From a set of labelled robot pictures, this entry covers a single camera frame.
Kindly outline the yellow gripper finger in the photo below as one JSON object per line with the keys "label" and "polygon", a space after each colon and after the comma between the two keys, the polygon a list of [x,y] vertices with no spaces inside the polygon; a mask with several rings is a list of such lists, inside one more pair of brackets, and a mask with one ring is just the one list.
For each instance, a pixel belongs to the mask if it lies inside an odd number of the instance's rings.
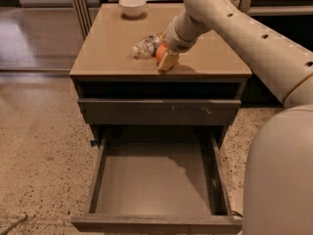
{"label": "yellow gripper finger", "polygon": [[178,60],[179,60],[178,53],[166,49],[165,52],[163,53],[161,62],[158,63],[157,65],[157,69],[159,71],[169,71],[175,66]]}

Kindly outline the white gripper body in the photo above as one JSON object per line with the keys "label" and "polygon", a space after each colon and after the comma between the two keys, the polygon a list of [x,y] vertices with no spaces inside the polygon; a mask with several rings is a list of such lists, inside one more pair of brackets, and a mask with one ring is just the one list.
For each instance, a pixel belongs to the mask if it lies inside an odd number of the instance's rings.
{"label": "white gripper body", "polygon": [[197,42],[197,22],[189,16],[175,17],[165,31],[165,43],[174,52],[186,53]]}

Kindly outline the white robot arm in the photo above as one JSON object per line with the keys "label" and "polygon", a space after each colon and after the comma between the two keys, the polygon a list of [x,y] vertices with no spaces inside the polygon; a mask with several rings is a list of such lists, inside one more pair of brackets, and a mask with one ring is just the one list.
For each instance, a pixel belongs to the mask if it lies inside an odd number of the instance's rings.
{"label": "white robot arm", "polygon": [[170,70],[215,30],[284,105],[247,155],[243,235],[313,235],[312,53],[237,8],[236,0],[184,0],[156,51]]}

